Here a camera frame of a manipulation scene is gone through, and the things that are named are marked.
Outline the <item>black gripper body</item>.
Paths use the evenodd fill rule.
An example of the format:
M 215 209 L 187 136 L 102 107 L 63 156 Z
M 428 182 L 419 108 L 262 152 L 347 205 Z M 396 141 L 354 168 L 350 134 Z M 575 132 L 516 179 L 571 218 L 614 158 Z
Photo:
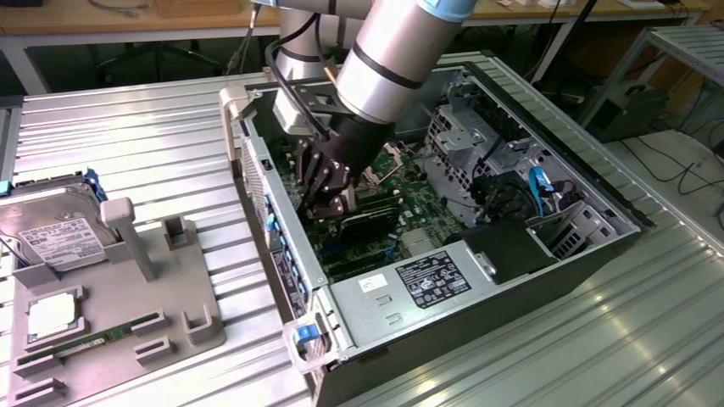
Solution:
M 318 142 L 318 149 L 352 173 L 362 173 L 392 137 L 395 127 L 394 123 L 379 124 L 358 115 L 334 115 L 330 136 Z

